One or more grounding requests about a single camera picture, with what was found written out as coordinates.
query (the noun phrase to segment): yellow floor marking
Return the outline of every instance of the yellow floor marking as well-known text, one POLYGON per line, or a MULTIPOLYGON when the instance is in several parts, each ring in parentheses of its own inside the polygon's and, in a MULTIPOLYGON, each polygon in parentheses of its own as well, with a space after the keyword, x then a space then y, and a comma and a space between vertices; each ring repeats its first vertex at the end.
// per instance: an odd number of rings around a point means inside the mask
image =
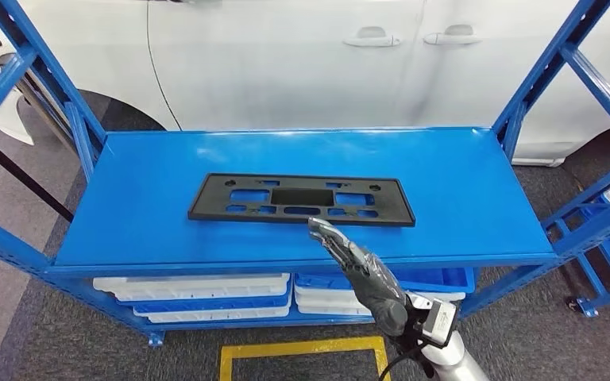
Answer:
MULTIPOLYGON (((232 381, 233 359, 253 357, 305 355, 309 353, 347 352, 372 349, 375 352, 377 374, 387 366, 384 339, 379 336, 349 337, 345 339, 296 341, 293 343, 229 345, 221 348, 221 369, 219 381, 232 381)), ((389 374, 384 377, 391 381, 389 374)))

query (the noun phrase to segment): white car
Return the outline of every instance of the white car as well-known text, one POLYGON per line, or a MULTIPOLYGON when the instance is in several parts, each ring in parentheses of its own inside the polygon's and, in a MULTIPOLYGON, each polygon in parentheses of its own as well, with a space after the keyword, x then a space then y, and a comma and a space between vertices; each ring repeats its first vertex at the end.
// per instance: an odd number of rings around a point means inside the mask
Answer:
MULTIPOLYGON (((576 0, 20 0, 73 83, 168 130, 490 126, 576 0)), ((0 31, 0 56, 14 49, 0 31)), ((582 45, 610 82, 610 10, 582 45)), ((1 131, 32 144, 14 90, 1 131)), ((610 129, 569 69, 514 162, 610 129)))

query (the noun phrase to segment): blue metal shelf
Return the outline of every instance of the blue metal shelf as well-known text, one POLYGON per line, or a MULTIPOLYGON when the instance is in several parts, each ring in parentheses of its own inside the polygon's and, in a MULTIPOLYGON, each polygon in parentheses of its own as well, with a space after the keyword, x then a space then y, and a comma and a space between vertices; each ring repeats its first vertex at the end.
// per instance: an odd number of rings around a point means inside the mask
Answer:
MULTIPOLYGON (((0 73, 0 101, 29 70, 46 90, 39 95, 68 120, 89 182, 56 258, 0 227, 0 260, 149 336, 152 344, 162 344, 169 329, 370 322, 300 314, 294 305, 277 319, 153 324, 86 278, 330 270, 337 265, 303 225, 189 221, 186 212, 204 176, 397 178, 415 227, 352 226, 346 233, 394 268, 518 266, 465 299, 460 316, 472 314, 568 260, 582 260, 610 238, 610 206, 592 204, 610 187, 610 173, 539 224, 509 163, 525 113, 565 63, 610 114, 610 86, 577 48, 609 5, 575 5, 490 129, 106 133, 17 1, 0 0, 0 28, 17 49, 0 73), (591 208, 600 211, 569 230, 568 217, 591 208), (551 230, 561 233, 552 244, 544 233, 551 230)), ((610 261, 608 243, 604 247, 610 261)), ((580 303, 587 311, 604 302, 610 295, 580 303)))
POLYGON ((415 227, 345 227, 389 265, 557 258, 489 129, 110 133, 55 267, 107 275, 141 273, 131 265, 190 273, 338 267, 302 224, 189 221, 208 172, 400 179, 415 227))

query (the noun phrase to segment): shelf surface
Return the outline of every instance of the shelf surface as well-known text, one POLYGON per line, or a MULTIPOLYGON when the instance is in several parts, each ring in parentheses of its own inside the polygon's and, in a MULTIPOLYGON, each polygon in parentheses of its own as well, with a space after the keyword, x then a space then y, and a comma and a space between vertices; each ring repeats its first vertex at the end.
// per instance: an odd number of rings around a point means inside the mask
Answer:
POLYGON ((188 207, 209 172, 399 179, 415 227, 342 227, 391 266, 556 258, 488 129, 148 132, 109 134, 51 271, 103 266, 111 269, 105 275, 136 274, 125 273, 125 265, 140 265, 188 273, 290 272, 336 266, 304 224, 188 220, 188 207))

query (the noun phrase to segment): shelf foot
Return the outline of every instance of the shelf foot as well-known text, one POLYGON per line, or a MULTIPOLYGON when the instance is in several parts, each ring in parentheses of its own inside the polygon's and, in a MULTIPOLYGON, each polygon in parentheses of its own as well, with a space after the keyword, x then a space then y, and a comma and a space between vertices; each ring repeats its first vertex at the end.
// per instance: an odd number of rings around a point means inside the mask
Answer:
POLYGON ((574 312, 584 314, 587 318, 594 318, 600 316, 593 304, 587 298, 583 297, 570 297, 566 300, 567 307, 574 312))
POLYGON ((157 348, 162 346, 164 342, 164 331, 156 331, 149 333, 149 347, 157 348))

